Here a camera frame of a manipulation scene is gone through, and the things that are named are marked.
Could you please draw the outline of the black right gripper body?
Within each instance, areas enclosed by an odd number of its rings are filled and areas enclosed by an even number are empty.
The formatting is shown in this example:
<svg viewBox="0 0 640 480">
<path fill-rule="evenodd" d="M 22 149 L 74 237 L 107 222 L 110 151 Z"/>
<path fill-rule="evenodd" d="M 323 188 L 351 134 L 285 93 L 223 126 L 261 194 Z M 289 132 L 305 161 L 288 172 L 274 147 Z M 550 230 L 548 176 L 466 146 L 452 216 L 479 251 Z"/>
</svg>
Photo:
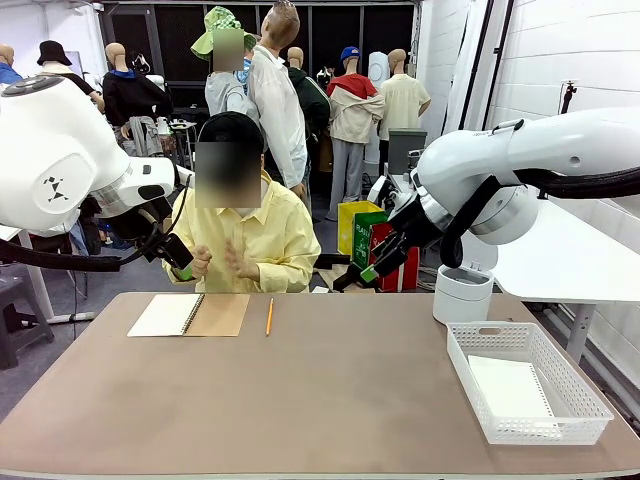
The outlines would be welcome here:
<svg viewBox="0 0 640 480">
<path fill-rule="evenodd" d="M 445 209 L 429 193 L 391 192 L 387 222 L 392 232 L 385 239 L 391 250 L 422 248 L 440 239 L 445 227 Z"/>
</svg>

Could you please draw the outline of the yellow recycling bin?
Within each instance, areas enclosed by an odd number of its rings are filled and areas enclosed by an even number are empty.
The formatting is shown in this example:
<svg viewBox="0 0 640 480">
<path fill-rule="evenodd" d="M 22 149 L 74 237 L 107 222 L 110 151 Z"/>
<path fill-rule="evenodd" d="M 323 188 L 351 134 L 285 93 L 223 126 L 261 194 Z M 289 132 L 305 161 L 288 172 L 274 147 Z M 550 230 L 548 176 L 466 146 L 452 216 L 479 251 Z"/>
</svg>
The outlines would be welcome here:
<svg viewBox="0 0 640 480">
<path fill-rule="evenodd" d="M 354 216 L 378 211 L 382 211 L 382 208 L 367 200 L 338 205 L 337 251 L 340 254 L 350 255 L 352 252 Z"/>
</svg>

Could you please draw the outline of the red recycling bin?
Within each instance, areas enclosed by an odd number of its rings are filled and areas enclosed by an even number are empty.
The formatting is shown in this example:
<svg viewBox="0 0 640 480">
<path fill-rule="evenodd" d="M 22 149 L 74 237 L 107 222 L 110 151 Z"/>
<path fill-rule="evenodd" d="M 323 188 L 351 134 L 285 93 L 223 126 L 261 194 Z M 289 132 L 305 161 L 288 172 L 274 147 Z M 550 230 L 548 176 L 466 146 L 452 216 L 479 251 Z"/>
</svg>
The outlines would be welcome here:
<svg viewBox="0 0 640 480">
<path fill-rule="evenodd" d="M 373 264 L 377 257 L 373 253 L 374 248 L 380 244 L 390 233 L 392 228 L 388 223 L 374 224 L 370 227 L 370 253 L 369 261 Z M 376 287 L 380 292 L 403 292 L 417 287 L 418 270 L 420 264 L 420 249 L 412 247 L 408 252 L 404 264 L 385 277 L 376 278 Z"/>
</svg>

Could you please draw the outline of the white torso form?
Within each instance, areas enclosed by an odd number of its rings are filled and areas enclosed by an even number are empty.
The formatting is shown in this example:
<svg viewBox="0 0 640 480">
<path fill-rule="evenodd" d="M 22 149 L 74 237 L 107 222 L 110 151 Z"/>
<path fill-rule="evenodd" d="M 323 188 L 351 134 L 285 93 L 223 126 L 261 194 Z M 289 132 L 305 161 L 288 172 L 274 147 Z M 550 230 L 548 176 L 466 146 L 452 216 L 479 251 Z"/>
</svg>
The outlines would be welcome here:
<svg viewBox="0 0 640 480">
<path fill-rule="evenodd" d="M 379 90 L 382 83 L 389 78 L 388 55 L 376 51 L 368 57 L 368 78 L 374 87 Z M 365 148 L 365 162 L 372 165 L 379 163 L 379 136 L 377 126 L 373 126 L 370 131 L 369 141 Z"/>
</svg>

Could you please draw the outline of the mannequin in blue shirt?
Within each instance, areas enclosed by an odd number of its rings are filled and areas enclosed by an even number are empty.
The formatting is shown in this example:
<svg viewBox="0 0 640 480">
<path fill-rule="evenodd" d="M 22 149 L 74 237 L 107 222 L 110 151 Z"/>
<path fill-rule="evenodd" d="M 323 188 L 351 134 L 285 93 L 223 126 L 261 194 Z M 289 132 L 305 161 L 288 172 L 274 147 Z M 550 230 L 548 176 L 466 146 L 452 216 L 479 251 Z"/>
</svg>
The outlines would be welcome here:
<svg viewBox="0 0 640 480">
<path fill-rule="evenodd" d="M 11 85 L 23 77 L 14 68 L 14 49 L 10 45 L 0 44 L 0 84 Z"/>
</svg>

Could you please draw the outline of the brown spiral notebook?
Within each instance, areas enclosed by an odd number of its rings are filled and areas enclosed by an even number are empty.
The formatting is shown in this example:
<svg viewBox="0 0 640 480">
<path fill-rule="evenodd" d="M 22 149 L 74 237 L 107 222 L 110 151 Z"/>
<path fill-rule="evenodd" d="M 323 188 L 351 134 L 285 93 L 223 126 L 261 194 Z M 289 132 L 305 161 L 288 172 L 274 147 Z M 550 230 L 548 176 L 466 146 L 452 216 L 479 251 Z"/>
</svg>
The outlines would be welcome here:
<svg viewBox="0 0 640 480">
<path fill-rule="evenodd" d="M 128 337 L 237 337 L 249 294 L 156 294 Z"/>
</svg>

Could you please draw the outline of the large white table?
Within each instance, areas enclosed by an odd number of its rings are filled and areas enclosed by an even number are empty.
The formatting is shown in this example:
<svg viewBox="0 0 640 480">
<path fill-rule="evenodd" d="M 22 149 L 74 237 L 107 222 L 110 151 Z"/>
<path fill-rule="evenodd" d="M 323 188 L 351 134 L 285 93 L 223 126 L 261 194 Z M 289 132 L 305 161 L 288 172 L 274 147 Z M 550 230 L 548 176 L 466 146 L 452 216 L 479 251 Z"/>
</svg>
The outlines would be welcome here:
<svg viewBox="0 0 640 480">
<path fill-rule="evenodd" d="M 595 308 L 640 303 L 640 255 L 549 200 L 519 239 L 498 247 L 500 289 L 524 301 L 573 304 L 566 351 L 579 361 Z"/>
</svg>

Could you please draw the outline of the white paper sheet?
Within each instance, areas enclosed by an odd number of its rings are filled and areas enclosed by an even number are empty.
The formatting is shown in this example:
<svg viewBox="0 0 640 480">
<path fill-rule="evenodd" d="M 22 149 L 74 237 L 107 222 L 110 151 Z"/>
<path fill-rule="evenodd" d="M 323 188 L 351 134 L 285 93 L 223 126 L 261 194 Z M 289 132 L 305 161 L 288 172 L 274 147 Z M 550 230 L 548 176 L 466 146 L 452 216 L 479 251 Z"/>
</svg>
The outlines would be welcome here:
<svg viewBox="0 0 640 480">
<path fill-rule="evenodd" d="M 549 435 L 557 427 L 530 362 L 469 355 L 468 363 L 500 430 Z"/>
</svg>

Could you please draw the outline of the white round trash can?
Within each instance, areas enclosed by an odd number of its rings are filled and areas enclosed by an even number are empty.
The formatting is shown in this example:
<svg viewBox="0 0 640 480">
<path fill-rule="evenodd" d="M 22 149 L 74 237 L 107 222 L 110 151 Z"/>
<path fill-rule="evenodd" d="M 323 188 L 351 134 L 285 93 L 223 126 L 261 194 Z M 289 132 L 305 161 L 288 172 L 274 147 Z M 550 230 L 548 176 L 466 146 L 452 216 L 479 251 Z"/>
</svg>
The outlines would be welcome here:
<svg viewBox="0 0 640 480">
<path fill-rule="evenodd" d="M 457 268 L 438 268 L 433 317 L 442 324 L 480 322 L 488 319 L 494 287 L 492 268 L 498 249 L 471 233 L 462 236 L 463 260 Z"/>
</svg>

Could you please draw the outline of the person's left hand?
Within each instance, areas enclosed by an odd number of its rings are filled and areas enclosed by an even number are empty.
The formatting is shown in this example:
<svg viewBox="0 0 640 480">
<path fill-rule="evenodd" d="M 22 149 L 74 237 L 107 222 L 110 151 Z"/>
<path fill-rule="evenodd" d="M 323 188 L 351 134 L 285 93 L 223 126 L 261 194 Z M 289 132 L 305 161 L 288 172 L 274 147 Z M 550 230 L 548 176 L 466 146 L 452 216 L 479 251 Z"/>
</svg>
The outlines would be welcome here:
<svg viewBox="0 0 640 480">
<path fill-rule="evenodd" d="M 230 240 L 225 242 L 225 263 L 228 269 L 238 278 L 260 281 L 260 270 L 255 261 L 241 255 L 232 245 Z"/>
</svg>

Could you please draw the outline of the white table frame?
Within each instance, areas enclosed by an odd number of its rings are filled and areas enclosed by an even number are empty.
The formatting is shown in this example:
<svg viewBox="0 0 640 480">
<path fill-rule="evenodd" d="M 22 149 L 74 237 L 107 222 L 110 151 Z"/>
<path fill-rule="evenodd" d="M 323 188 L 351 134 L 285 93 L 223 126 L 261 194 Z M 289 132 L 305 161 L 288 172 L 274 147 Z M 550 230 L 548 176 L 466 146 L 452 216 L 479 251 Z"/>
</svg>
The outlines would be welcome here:
<svg viewBox="0 0 640 480">
<path fill-rule="evenodd" d="M 22 247 L 32 249 L 30 235 L 27 231 L 15 227 L 8 227 L 0 224 L 0 239 L 5 241 L 17 238 Z M 72 314 L 55 315 L 50 302 L 42 271 L 39 267 L 28 266 L 30 284 L 34 292 L 36 301 L 42 310 L 45 319 L 50 324 L 88 322 L 95 318 L 94 312 L 77 312 Z"/>
</svg>

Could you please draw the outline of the mannequin red beige jacket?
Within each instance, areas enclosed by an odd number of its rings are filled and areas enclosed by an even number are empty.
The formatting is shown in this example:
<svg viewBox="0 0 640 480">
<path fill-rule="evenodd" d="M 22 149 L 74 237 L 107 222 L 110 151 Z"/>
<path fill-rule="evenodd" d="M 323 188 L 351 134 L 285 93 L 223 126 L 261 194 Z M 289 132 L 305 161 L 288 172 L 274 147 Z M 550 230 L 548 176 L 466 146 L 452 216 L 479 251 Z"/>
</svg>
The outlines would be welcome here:
<svg viewBox="0 0 640 480">
<path fill-rule="evenodd" d="M 360 199 L 364 150 L 371 128 L 384 113 L 384 97 L 371 80 L 358 73 L 359 58 L 342 62 L 345 73 L 333 78 L 327 88 L 330 101 L 329 136 L 333 166 L 327 219 L 338 219 L 338 205 Z"/>
</svg>

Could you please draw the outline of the white perforated plastic basket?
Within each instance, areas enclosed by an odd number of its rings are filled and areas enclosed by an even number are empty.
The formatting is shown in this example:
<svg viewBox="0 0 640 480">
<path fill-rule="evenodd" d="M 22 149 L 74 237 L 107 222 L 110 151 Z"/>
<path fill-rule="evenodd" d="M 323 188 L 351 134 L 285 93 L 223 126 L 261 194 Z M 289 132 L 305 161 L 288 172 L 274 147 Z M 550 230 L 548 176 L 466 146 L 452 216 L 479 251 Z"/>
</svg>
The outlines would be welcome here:
<svg viewBox="0 0 640 480">
<path fill-rule="evenodd" d="M 487 441 L 495 445 L 590 446 L 614 415 L 545 332 L 534 323 L 447 325 L 447 352 Z M 468 363 L 468 356 L 530 362 L 554 413 L 549 435 L 500 430 Z"/>
</svg>

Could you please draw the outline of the green recycling bin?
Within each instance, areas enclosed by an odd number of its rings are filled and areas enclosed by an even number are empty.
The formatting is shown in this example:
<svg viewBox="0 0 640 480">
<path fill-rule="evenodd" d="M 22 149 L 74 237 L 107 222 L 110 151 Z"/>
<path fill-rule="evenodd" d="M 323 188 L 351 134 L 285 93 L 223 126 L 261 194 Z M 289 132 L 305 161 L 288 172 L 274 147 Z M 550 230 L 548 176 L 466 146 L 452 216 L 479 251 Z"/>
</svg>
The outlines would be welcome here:
<svg viewBox="0 0 640 480">
<path fill-rule="evenodd" d="M 372 251 L 391 232 L 386 211 L 359 212 L 354 215 L 352 236 L 352 263 L 361 270 L 367 268 L 375 255 Z"/>
</svg>

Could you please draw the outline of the black chair base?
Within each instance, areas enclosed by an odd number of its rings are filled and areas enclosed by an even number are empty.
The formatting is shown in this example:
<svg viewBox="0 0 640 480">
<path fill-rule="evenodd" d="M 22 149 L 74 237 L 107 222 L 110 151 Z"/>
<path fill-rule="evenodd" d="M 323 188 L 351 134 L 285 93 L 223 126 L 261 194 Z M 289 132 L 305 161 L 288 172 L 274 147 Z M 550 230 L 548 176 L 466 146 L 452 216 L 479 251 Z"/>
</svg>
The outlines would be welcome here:
<svg viewBox="0 0 640 480">
<path fill-rule="evenodd" d="M 361 269 L 351 262 L 349 255 L 339 253 L 322 253 L 316 259 L 314 272 L 326 286 L 338 293 L 377 293 L 375 281 L 366 282 L 361 276 Z"/>
</svg>

